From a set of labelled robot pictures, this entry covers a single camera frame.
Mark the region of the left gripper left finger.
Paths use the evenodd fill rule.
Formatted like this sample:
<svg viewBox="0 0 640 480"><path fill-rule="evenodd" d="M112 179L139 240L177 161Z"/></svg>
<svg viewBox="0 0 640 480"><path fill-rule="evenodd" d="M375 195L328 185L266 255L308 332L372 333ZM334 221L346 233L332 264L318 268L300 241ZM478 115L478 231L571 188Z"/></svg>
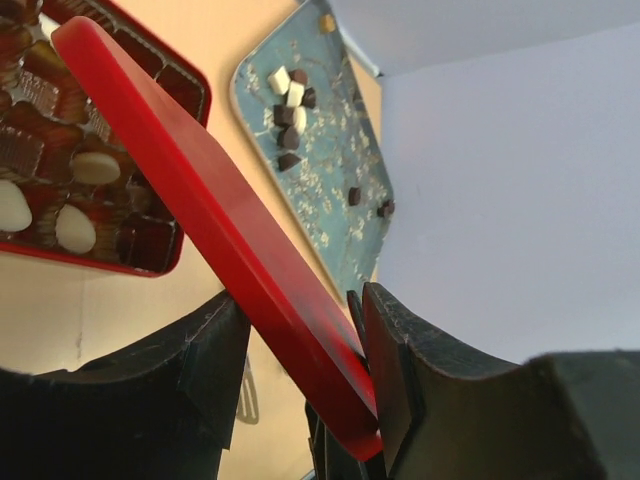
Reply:
<svg viewBox="0 0 640 480"><path fill-rule="evenodd" d="M250 325L227 293L75 371L1 373L5 479L214 479Z"/></svg>

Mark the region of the red box lid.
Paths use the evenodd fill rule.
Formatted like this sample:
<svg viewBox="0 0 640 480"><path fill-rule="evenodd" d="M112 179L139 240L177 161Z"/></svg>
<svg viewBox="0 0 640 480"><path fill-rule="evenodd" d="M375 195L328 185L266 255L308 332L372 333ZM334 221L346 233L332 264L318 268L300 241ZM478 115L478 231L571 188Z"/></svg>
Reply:
<svg viewBox="0 0 640 480"><path fill-rule="evenodd" d="M382 449L357 334L224 148L93 20L53 44L146 179L339 443Z"/></svg>

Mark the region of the white round chocolate box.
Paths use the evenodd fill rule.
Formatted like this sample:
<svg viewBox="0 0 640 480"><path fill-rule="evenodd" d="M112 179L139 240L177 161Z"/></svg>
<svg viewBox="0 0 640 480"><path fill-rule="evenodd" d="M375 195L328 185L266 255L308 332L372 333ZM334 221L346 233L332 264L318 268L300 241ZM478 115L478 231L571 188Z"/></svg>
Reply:
<svg viewBox="0 0 640 480"><path fill-rule="evenodd" d="M121 174L119 163L101 152L82 152L71 160L74 179L83 184L103 185L116 181Z"/></svg>

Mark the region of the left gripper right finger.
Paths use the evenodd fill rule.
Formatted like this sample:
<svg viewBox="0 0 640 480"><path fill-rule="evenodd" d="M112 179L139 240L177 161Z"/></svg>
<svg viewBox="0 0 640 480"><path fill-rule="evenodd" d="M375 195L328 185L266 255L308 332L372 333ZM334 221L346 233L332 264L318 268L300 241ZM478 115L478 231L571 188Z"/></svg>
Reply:
<svg viewBox="0 0 640 480"><path fill-rule="evenodd" d="M635 479L639 355L515 364L425 321L377 283L347 301L392 479Z"/></svg>

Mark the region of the metal tongs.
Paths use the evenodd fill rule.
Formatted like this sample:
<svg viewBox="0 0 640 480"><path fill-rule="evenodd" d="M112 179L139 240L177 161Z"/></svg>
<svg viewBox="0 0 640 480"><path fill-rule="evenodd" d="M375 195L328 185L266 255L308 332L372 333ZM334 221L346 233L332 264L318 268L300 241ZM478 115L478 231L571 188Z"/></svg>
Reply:
<svg viewBox="0 0 640 480"><path fill-rule="evenodd" d="M236 419L248 425L257 425L260 419L257 391L249 357L246 357L244 363Z"/></svg>

